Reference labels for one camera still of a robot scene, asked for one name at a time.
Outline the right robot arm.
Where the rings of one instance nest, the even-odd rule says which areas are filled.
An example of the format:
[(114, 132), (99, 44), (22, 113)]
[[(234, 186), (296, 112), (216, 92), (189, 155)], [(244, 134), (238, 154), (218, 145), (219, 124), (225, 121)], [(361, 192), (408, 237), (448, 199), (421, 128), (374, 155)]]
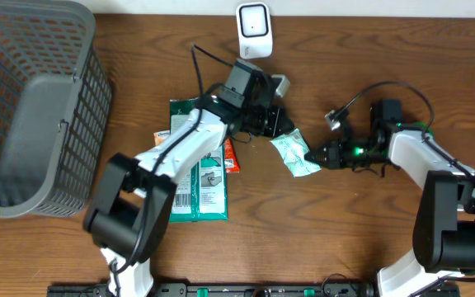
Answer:
[(342, 136), (305, 154), (329, 170), (402, 169), (421, 188), (412, 249), (379, 270), (359, 296), (422, 296), (447, 281), (475, 282), (475, 170), (442, 149), (427, 127), (407, 124), (402, 103), (381, 99), (370, 108), (370, 136), (355, 139), (347, 111), (331, 111), (328, 124)]

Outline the orange Kleenex tissue pack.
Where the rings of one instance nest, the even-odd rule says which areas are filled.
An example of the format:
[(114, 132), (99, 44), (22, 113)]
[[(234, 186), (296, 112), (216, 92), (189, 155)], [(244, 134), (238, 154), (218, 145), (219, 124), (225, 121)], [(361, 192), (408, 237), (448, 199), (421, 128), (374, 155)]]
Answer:
[(169, 137), (169, 135), (170, 135), (170, 130), (162, 130), (162, 131), (155, 132), (153, 134), (155, 145), (158, 146), (161, 143), (163, 143)]

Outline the green 3M gloves package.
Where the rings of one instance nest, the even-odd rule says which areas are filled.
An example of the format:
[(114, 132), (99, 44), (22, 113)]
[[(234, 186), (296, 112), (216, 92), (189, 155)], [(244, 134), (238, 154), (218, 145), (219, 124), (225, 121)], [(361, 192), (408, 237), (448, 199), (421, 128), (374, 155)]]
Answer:
[(223, 145), (207, 153), (179, 181), (169, 221), (200, 222), (228, 219)]

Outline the green lid jar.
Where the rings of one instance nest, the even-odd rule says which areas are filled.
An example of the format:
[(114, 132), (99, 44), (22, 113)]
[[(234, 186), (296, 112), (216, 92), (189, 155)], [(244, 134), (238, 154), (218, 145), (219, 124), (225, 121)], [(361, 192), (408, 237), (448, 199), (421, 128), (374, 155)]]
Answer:
[(401, 123), (401, 127), (403, 130), (419, 130), (425, 131), (430, 136), (434, 135), (433, 129), (431, 127), (419, 121), (413, 123)]

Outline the red snack bag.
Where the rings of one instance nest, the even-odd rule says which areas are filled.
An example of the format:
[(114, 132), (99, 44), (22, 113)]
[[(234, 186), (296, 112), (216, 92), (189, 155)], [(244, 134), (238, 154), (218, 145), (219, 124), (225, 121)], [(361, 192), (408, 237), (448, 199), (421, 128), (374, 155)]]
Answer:
[(226, 139), (224, 144), (224, 165), (226, 173), (239, 173), (240, 166), (234, 151), (231, 139)]

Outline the light green wrapper packet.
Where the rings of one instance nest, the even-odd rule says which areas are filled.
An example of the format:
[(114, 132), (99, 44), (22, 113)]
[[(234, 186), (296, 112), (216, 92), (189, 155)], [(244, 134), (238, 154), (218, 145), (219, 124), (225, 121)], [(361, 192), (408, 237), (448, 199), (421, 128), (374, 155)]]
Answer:
[(305, 177), (321, 170), (319, 165), (304, 158), (310, 150), (299, 129), (294, 129), (288, 134), (282, 134), (270, 142), (279, 152), (293, 177)]

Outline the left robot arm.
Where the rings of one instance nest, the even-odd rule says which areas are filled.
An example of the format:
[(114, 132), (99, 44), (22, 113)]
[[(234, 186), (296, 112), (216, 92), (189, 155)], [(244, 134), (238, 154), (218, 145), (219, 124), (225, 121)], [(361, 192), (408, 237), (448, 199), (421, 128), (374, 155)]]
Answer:
[(239, 132), (275, 138), (293, 129), (274, 103), (289, 85), (285, 75), (237, 59), (226, 82), (200, 89), (186, 121), (161, 144), (108, 161), (83, 228), (106, 259), (110, 295), (150, 294), (150, 258), (166, 232), (176, 189), (203, 157)]

